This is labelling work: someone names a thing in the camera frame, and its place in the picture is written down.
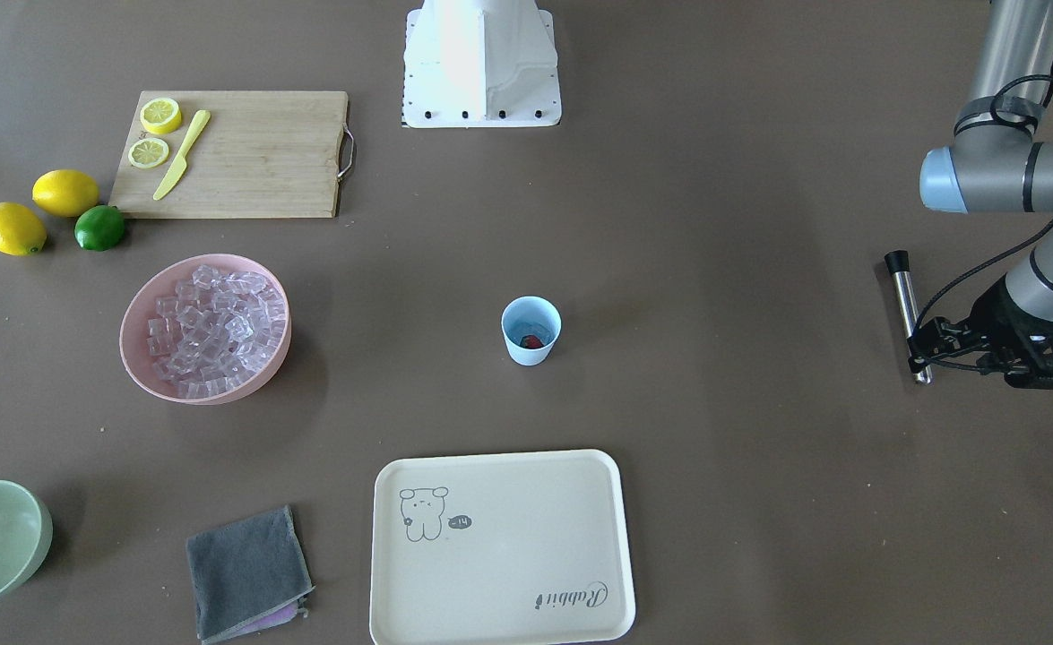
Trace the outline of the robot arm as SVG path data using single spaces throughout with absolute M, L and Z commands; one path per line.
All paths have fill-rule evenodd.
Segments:
M 998 372 L 1015 388 L 1053 391 L 1053 1 L 994 1 L 968 102 L 949 146 L 928 152 L 925 207 L 1047 211 L 1017 246 L 1024 259 L 959 322 L 917 314 L 908 331 L 912 372 L 932 365 Z

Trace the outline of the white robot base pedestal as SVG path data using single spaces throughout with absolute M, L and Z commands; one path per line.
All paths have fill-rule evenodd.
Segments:
M 563 115 L 552 13 L 534 1 L 424 1 L 406 16 L 401 123 L 526 128 Z

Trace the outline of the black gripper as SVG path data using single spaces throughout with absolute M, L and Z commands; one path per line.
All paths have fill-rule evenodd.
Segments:
M 1005 278 L 973 303 L 970 327 L 985 343 L 979 367 L 1011 387 L 1053 391 L 1053 322 L 1024 311 Z

